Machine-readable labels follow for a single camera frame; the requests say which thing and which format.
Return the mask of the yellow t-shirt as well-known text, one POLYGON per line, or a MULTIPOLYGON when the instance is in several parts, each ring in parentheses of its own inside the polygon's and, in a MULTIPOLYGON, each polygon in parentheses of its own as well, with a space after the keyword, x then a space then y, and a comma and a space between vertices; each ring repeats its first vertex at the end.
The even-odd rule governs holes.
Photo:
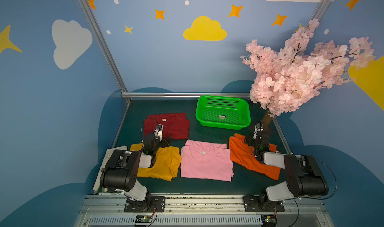
POLYGON ((161 179, 170 182, 178 176, 181 165, 180 149, 169 146, 159 148, 155 165, 151 168, 139 168, 139 178, 161 179))

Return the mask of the orange t-shirt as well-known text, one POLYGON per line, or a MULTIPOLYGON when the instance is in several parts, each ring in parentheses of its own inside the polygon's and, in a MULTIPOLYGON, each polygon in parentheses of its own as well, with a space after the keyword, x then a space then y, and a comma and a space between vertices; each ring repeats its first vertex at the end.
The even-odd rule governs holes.
POLYGON ((261 164, 253 155, 254 147, 245 143, 245 136, 235 133, 229 138, 229 149, 231 150, 231 160, 248 170, 264 174, 265 176, 278 181, 281 168, 261 164))

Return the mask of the dark red t-shirt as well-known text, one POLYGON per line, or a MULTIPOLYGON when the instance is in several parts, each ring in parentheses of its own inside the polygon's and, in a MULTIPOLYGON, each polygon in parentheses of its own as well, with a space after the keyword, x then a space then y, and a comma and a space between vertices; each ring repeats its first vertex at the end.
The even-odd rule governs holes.
POLYGON ((157 124, 164 125, 163 138, 172 135, 173 140, 188 139, 190 120, 186 113, 148 115, 144 122, 144 135, 153 133, 157 124))

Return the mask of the pink t-shirt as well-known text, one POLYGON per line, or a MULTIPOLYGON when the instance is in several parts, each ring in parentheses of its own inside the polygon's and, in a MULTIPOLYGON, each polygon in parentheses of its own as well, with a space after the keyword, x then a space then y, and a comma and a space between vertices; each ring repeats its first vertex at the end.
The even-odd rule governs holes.
POLYGON ((231 182, 233 161, 227 144, 187 140, 181 148, 181 177, 231 182))

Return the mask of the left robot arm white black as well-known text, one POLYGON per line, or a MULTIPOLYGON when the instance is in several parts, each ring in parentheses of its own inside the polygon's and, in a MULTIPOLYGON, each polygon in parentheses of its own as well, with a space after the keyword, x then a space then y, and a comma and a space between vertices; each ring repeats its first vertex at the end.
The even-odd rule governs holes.
POLYGON ((123 193, 130 201, 147 202, 148 189, 138 180, 140 168, 152 168, 157 160, 157 152, 170 146, 171 135, 165 139, 159 134, 144 136, 138 151, 114 150, 101 174, 100 185, 114 192, 123 193))

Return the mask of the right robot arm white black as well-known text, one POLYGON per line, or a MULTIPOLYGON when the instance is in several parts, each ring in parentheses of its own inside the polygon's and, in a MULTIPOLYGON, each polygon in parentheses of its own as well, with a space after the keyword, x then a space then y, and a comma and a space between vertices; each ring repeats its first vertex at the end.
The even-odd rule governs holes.
POLYGON ((252 148, 251 153, 259 163, 286 172, 284 182, 262 191, 259 203, 280 204, 285 200, 313 199, 329 193, 329 185, 315 157, 273 152, 269 140, 269 135, 262 130, 255 131, 253 136, 245 136, 245 144, 252 148))

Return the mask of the green plastic basket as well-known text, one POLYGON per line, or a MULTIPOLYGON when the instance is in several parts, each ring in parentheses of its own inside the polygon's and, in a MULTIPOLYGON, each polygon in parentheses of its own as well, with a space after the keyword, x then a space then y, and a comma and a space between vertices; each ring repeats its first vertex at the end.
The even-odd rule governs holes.
POLYGON ((204 95, 199 97, 196 119, 202 126, 241 130, 251 124, 250 108, 240 98, 204 95))

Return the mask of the beige work glove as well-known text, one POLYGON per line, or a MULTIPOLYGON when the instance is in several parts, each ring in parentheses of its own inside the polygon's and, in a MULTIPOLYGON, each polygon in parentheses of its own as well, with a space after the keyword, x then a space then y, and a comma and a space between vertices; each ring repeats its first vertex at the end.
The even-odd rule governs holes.
POLYGON ((105 166, 106 166, 108 160, 111 158, 113 152, 114 152, 115 150, 124 150, 124 151, 126 151, 127 149, 128 149, 127 146, 121 146, 121 147, 117 147, 117 148, 112 148, 112 149, 107 149, 107 150, 106 150, 106 154, 105 154, 105 156, 104 156, 104 158, 103 158, 101 167, 100 167, 100 169, 99 169, 99 172, 98 172, 98 175, 97 175, 97 178, 96 178, 94 187, 93 187, 93 191, 97 192, 97 191, 99 190, 99 188, 100 188, 100 186, 101 186, 101 184, 100 184, 101 175, 102 175, 102 173, 103 173, 103 171, 104 171, 104 168, 105 168, 105 166))

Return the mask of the pink artificial blossom tree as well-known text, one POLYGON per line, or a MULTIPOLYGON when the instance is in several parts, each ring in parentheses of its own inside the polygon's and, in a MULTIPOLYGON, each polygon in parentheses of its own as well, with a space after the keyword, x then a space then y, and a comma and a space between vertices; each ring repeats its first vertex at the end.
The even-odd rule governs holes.
POLYGON ((257 40, 246 45, 249 55, 242 57, 243 63, 257 73, 250 98, 266 110, 261 120, 264 128, 282 113, 298 110, 321 89, 351 81, 346 67, 365 68, 374 60, 368 37, 352 38, 347 45, 319 42, 306 55, 319 24, 318 19, 310 20, 285 41, 280 51, 259 45, 257 40))

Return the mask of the right circuit board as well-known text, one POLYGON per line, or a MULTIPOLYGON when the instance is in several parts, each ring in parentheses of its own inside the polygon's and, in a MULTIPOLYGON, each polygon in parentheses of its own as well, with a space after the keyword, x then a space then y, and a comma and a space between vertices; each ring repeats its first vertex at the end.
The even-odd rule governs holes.
POLYGON ((276 227, 277 219, 274 216, 262 216, 262 227, 276 227))

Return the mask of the circuit board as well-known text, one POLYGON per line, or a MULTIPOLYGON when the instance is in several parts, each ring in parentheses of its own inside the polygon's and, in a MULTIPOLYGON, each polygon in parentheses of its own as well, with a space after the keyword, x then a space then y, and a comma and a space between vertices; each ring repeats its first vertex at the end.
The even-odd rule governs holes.
POLYGON ((135 225, 150 225, 154 220, 152 216, 136 216, 135 225))
POLYGON ((276 227, 277 219, 274 216, 262 216, 262 227, 276 227))

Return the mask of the left circuit board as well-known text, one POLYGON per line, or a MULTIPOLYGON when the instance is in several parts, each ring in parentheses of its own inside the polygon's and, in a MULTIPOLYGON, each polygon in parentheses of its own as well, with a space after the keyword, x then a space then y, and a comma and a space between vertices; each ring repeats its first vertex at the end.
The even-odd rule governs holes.
POLYGON ((136 216, 135 225, 150 225, 154 220, 152 216, 136 216))

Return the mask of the aluminium back frame bar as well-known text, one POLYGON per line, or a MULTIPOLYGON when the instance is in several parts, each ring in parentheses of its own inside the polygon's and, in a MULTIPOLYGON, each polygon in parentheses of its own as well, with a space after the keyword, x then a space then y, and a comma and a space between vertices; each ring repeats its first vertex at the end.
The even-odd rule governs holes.
POLYGON ((201 96, 221 96, 248 99, 250 93, 161 93, 161 92, 122 92, 123 98, 199 98, 201 96))

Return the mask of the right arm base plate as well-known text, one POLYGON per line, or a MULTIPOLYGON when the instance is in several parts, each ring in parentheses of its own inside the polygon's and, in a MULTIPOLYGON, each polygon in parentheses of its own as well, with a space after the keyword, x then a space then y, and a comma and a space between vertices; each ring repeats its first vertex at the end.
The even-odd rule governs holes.
POLYGON ((246 212, 284 212, 282 202, 273 202, 266 195, 246 195, 243 197, 246 212))

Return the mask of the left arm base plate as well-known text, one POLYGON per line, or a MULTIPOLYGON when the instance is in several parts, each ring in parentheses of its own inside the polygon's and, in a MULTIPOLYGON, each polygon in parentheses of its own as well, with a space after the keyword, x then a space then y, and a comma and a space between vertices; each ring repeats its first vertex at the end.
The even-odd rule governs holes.
POLYGON ((149 196, 144 201, 133 201, 129 198, 126 200, 124 207, 125 213, 149 213, 156 211, 156 213, 163 213, 165 210, 165 197, 149 196))

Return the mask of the aluminium front rail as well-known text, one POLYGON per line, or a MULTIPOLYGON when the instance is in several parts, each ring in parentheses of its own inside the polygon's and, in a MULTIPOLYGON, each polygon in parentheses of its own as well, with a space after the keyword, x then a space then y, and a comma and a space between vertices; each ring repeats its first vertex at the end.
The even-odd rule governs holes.
POLYGON ((165 197, 165 210, 125 213, 126 198, 117 194, 86 196, 76 227, 262 227, 262 216, 274 216, 276 227, 332 227, 321 201, 283 201, 284 212, 246 212, 245 195, 155 194, 165 197), (135 225, 136 216, 152 216, 150 225, 135 225))

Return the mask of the right aluminium frame post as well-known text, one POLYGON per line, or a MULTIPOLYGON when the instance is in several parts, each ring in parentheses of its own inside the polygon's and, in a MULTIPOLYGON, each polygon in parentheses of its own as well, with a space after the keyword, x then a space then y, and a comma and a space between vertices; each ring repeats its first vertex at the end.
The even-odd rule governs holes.
POLYGON ((320 21, 331 2, 332 0, 320 0, 309 20, 311 21, 313 19, 317 19, 318 21, 320 21))

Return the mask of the aluminium frame post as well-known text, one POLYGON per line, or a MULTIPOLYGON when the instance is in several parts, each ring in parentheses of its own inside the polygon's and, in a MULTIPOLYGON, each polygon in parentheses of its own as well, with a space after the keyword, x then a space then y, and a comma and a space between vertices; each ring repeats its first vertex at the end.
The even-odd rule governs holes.
POLYGON ((108 47, 108 44, 106 42, 106 39, 104 38, 103 36, 103 33, 102 33, 102 30, 96 20, 96 17, 92 11, 92 8, 90 6, 90 3, 88 2, 88 0, 77 0, 90 27, 91 27, 91 30, 93 32, 93 34, 95 35, 95 38, 97 39, 97 42, 104 54, 104 57, 115 77, 115 80, 121 90, 121 97, 124 98, 127 102, 128 105, 131 104, 131 98, 129 97, 123 97, 123 94, 127 93, 128 90, 127 90, 127 87, 124 83, 124 80, 122 78, 122 75, 120 73, 120 70, 116 64, 116 61, 114 60, 113 58, 113 55, 108 47))
POLYGON ((311 21, 313 19, 317 19, 318 21, 320 21, 331 2, 332 0, 320 0, 309 20, 311 21))

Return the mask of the left aluminium frame post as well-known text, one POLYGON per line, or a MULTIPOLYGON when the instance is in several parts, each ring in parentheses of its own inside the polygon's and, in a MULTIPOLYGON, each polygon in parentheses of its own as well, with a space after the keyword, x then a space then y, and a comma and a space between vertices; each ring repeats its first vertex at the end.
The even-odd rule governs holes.
POLYGON ((120 73, 120 70, 116 64, 116 61, 114 60, 113 58, 113 55, 108 47, 108 44, 106 42, 106 39, 104 38, 103 36, 103 33, 102 33, 102 30, 96 20, 96 17, 92 11, 92 8, 90 6, 90 3, 88 2, 88 0, 77 0, 90 27, 91 27, 91 30, 93 32, 93 34, 95 35, 95 38, 97 39, 97 42, 104 54, 104 57, 115 77, 115 80, 121 90, 121 97, 124 98, 127 102, 128 105, 131 104, 131 98, 129 97, 123 97, 123 94, 127 93, 128 90, 127 90, 127 87, 124 83, 124 80, 122 78, 122 75, 120 73))

